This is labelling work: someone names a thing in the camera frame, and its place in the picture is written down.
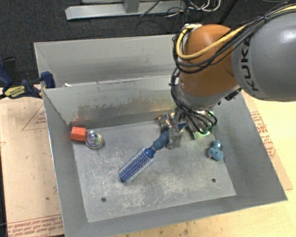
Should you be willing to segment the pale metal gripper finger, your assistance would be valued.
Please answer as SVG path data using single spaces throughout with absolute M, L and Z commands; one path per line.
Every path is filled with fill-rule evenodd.
M 182 133 L 181 132 L 168 132 L 168 142 L 166 143 L 166 148 L 168 150 L 173 150 L 176 148 L 180 148 L 180 143 L 181 143 L 181 138 L 182 138 Z
M 158 124 L 161 132 L 164 132 L 173 125 L 173 116 L 173 114 L 162 114 L 158 118 Z

